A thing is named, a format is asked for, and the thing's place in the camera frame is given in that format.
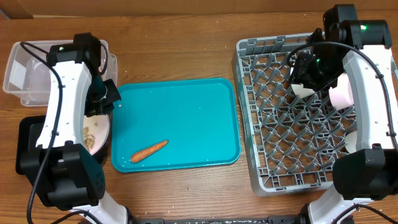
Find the gray dish rack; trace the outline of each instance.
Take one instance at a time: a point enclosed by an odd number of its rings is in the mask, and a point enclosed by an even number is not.
[[[236,44],[232,66],[244,145],[251,186],[261,197],[328,188],[334,161],[348,154],[345,136],[356,130],[354,106],[337,110],[327,91],[301,99],[288,83],[285,58],[309,35],[260,37]],[[393,59],[391,64],[397,79]]]

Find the plastic tray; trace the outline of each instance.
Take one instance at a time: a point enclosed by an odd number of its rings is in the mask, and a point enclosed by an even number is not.
[[[72,43],[72,40],[43,40],[30,41],[29,43],[49,51],[51,46]],[[113,79],[115,85],[118,82],[118,61],[115,55],[109,53],[108,43],[101,42],[108,49],[108,68],[103,75],[103,80]],[[50,98],[50,70],[36,58],[27,53],[16,42],[11,49],[4,75],[2,89],[21,99],[24,106],[47,106]],[[33,53],[46,60],[45,54],[31,48]],[[101,50],[101,58],[104,62],[105,51]]]
[[[231,164],[241,152],[232,84],[224,78],[128,84],[113,111],[112,163],[120,172]],[[163,140],[143,161],[131,156]]]
[[[335,109],[327,92],[305,99],[292,92],[285,58],[309,35],[260,37],[236,44],[232,66],[251,186],[258,196],[328,188],[333,163],[347,155],[345,136],[356,130],[354,106]],[[393,59],[391,64],[397,78]]]

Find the orange carrot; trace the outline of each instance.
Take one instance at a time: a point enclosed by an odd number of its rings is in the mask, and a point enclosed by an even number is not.
[[[148,147],[144,150],[134,153],[134,155],[131,156],[131,162],[137,163],[142,161],[143,159],[147,158],[153,153],[159,151],[159,149],[162,149],[167,143],[169,143],[169,140],[164,140],[161,143],[158,143],[154,146]]]

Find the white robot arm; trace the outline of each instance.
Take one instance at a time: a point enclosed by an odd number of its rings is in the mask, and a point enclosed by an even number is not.
[[[121,99],[112,80],[102,81],[100,52],[101,43],[91,34],[77,34],[72,44],[52,46],[47,64],[56,74],[50,72],[45,122],[35,148],[21,158],[21,168],[31,184],[37,185],[33,194],[37,193],[45,206],[78,212],[91,223],[135,223],[128,208],[117,204],[105,191],[102,167],[83,146],[84,115],[109,114],[113,102]],[[55,122],[57,133],[52,140]],[[47,151],[50,155],[46,161],[41,157]],[[35,183],[42,164],[47,168]]]
[[[290,81],[315,92],[335,86],[336,78],[345,72],[354,99],[358,138],[356,152],[336,160],[334,184],[304,206],[305,223],[311,224],[343,222],[356,204],[398,193],[398,106],[388,25],[357,20],[353,5],[336,5],[324,14],[323,21],[326,40],[318,28],[308,44],[288,56],[314,46],[313,55],[297,57]]]

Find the black cable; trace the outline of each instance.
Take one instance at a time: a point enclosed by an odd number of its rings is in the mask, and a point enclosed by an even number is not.
[[[394,224],[398,224],[397,221],[393,220],[392,218],[388,217],[386,214],[380,212],[379,210],[372,208],[370,206],[367,205],[362,205],[362,204],[355,204],[353,206],[351,206],[350,208],[347,208],[345,211],[343,211],[343,213],[341,213],[339,216],[337,216],[333,222],[331,224],[337,224],[338,221],[340,221],[345,215],[347,215],[350,211],[354,210],[354,209],[358,209],[358,208],[366,208],[378,215],[380,215],[381,217],[383,217],[384,219],[386,219],[387,221],[394,223]]]
[[[36,191],[37,191],[37,186],[39,185],[39,182],[40,182],[40,180],[41,180],[41,178],[42,178],[42,176],[43,176],[43,173],[44,173],[44,169],[45,169],[46,166],[47,166],[47,162],[48,162],[48,160],[49,160],[50,151],[51,151],[51,149],[52,149],[52,146],[53,146],[53,144],[54,144],[55,137],[56,137],[56,135],[57,135],[58,122],[59,122],[59,119],[60,119],[61,106],[62,106],[62,88],[63,88],[63,86],[62,86],[61,78],[60,78],[60,76],[58,75],[58,73],[55,71],[55,69],[54,69],[53,67],[51,67],[45,60],[41,59],[38,55],[36,55],[36,54],[33,53],[32,51],[30,51],[25,45],[28,45],[28,46],[30,46],[30,47],[33,47],[34,49],[37,49],[37,50],[39,50],[39,51],[41,51],[41,52],[43,52],[43,53],[45,53],[45,54],[46,54],[46,51],[45,51],[45,50],[42,50],[42,49],[40,49],[39,47],[36,47],[36,46],[34,46],[34,45],[30,44],[30,43],[21,42],[21,47],[22,47],[24,50],[26,50],[26,52],[28,52],[29,54],[31,54],[31,56],[35,57],[37,60],[39,60],[40,62],[42,62],[45,66],[47,66],[47,67],[51,70],[51,72],[55,75],[55,78],[56,78],[57,81],[58,81],[58,106],[57,106],[57,112],[55,113],[54,127],[53,127],[53,130],[52,130],[52,132],[51,132],[51,138],[50,138],[49,146],[48,146],[48,148],[47,148],[47,151],[45,152],[43,161],[42,161],[42,163],[41,163],[41,165],[40,165],[40,167],[39,167],[39,171],[37,172],[37,176],[36,176],[35,182],[34,182],[34,184],[33,184],[32,191],[31,191],[31,193],[30,193],[29,202],[28,202],[28,204],[27,204],[26,219],[27,219],[27,222],[28,222],[29,224],[33,224],[33,221],[32,221],[32,207],[33,207],[33,201],[34,201],[34,199],[35,199],[35,194],[36,194]]]
[[[294,49],[293,51],[291,51],[291,53],[288,54],[286,61],[287,64],[291,67],[294,67],[294,65],[290,62],[290,58],[296,54],[299,50],[305,49],[307,47],[312,47],[312,46],[316,46],[316,45],[335,45],[337,47],[341,47],[344,49],[348,49],[348,50],[352,50],[353,52],[359,54],[363,59],[365,59],[365,61],[368,62],[368,64],[370,64],[370,66],[373,68],[373,70],[376,72],[378,79],[381,82],[381,86],[383,89],[383,93],[384,93],[384,100],[386,101],[386,110],[387,110],[387,118],[388,118],[388,126],[389,126],[389,131],[390,131],[390,137],[391,137],[391,141],[395,147],[395,150],[398,151],[398,142],[396,139],[396,133],[394,132],[394,122],[392,121],[392,115],[391,115],[391,105],[390,105],[390,97],[387,91],[387,85],[386,82],[384,81],[384,76],[383,74],[380,72],[380,70],[377,68],[377,66],[372,62],[372,60],[366,56],[364,53],[362,53],[360,50],[350,46],[350,45],[346,45],[346,44],[342,44],[342,43],[338,43],[338,42],[330,42],[330,41],[323,41],[323,42],[314,42],[314,43],[310,43],[310,44],[304,44],[301,45],[300,47],[297,47],[296,49]]]
[[[105,47],[105,45],[103,43],[101,43],[101,46],[104,48],[105,50],[105,64],[104,64],[104,68],[99,72],[100,75],[104,75],[106,68],[108,67],[108,50]]]
[[[65,221],[66,219],[68,219],[74,215],[78,215],[78,214],[84,214],[85,217],[86,216],[90,217],[96,224],[102,224],[93,214],[91,214],[89,211],[84,211],[84,210],[78,210],[75,212],[71,212],[68,215],[65,215],[64,217],[58,219],[57,221],[52,222],[51,224],[58,224],[60,222]]]

